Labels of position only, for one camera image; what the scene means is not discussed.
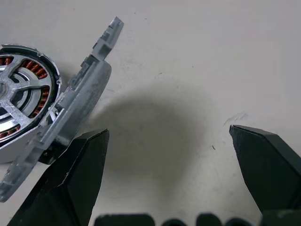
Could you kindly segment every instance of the brushless motor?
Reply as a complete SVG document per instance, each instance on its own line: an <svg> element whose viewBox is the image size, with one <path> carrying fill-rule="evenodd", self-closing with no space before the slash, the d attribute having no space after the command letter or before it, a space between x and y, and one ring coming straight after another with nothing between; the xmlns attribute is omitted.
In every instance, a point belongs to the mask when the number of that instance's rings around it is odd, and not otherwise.
<svg viewBox="0 0 301 226"><path fill-rule="evenodd" d="M57 99L61 83L59 71L49 57L26 46L2 45L0 162L12 161L22 151Z"/></svg>

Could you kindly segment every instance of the white surface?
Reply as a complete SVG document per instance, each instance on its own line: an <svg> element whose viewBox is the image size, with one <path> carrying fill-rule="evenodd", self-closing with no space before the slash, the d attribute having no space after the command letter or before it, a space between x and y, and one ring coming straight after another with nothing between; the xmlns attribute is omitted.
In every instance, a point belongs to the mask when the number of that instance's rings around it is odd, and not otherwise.
<svg viewBox="0 0 301 226"><path fill-rule="evenodd" d="M300 7L298 0L2 0L0 42L34 46L70 77L113 17L125 22L107 58L111 79L83 130L111 133L91 223L100 213L148 212L157 223L179 217L193 225L211 211L255 224L261 214L228 129L268 130L301 153ZM0 204L1 226L45 168Z"/></svg>

